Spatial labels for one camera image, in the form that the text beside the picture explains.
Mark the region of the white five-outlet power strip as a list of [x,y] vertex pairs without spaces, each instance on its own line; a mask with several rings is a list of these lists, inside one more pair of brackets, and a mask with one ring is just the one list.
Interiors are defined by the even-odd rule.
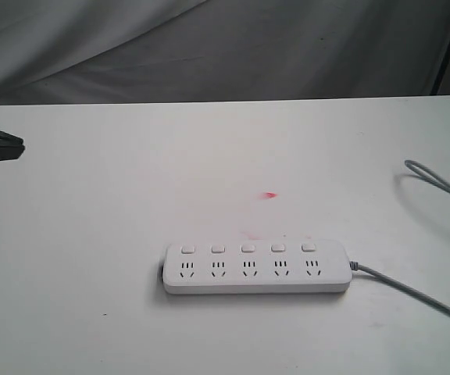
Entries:
[[162,282],[172,295],[342,293],[352,281],[337,241],[184,242],[170,245]]

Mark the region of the white backdrop cloth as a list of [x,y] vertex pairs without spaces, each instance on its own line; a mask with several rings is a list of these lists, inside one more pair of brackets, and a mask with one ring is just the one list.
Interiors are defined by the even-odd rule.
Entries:
[[450,1],[0,1],[0,105],[427,95]]

